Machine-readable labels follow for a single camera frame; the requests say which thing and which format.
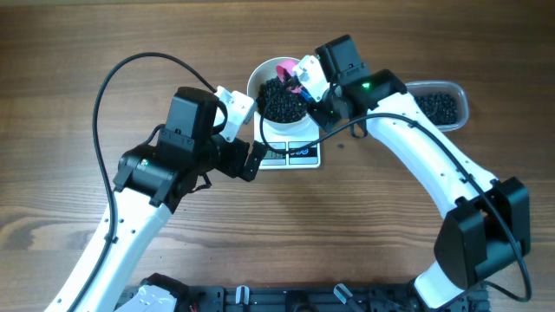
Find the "pink scoop with blue handle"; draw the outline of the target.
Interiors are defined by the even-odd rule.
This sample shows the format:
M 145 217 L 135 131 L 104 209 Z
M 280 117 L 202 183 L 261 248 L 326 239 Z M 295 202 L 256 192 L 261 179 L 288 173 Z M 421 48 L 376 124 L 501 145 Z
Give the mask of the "pink scoop with blue handle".
M 277 76 L 282 83 L 286 83 L 293 77 L 293 69 L 297 64 L 297 59 L 285 59 L 276 66 Z M 312 96 L 302 85 L 298 85 L 295 88 L 289 88 L 289 92 L 300 95 L 302 99 L 308 102 L 311 102 L 313 100 Z

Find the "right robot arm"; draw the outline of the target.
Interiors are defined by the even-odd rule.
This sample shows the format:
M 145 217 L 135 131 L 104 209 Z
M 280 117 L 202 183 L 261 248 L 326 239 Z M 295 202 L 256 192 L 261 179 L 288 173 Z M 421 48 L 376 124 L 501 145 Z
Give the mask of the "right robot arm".
M 413 173 L 443 220 L 434 262 L 413 281 L 419 304 L 439 311 L 512 263 L 525 294 L 497 290 L 517 302 L 532 297 L 524 257 L 531 249 L 530 199 L 515 177 L 505 181 L 470 160 L 421 111 L 391 71 L 371 72 L 350 36 L 318 47 L 294 68 L 313 99 L 310 117 L 328 134 L 359 126 Z

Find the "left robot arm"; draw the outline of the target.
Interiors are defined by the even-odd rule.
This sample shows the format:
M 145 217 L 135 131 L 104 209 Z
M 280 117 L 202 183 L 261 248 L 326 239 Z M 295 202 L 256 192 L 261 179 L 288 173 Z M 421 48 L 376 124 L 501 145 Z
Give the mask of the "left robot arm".
M 239 91 L 179 88 L 166 123 L 153 132 L 156 144 L 142 143 L 121 156 L 102 220 L 48 309 L 114 309 L 181 199 L 210 187 L 199 185 L 199 178 L 218 170 L 232 179 L 254 180 L 266 148 L 237 137 L 254 110 L 254 100 Z

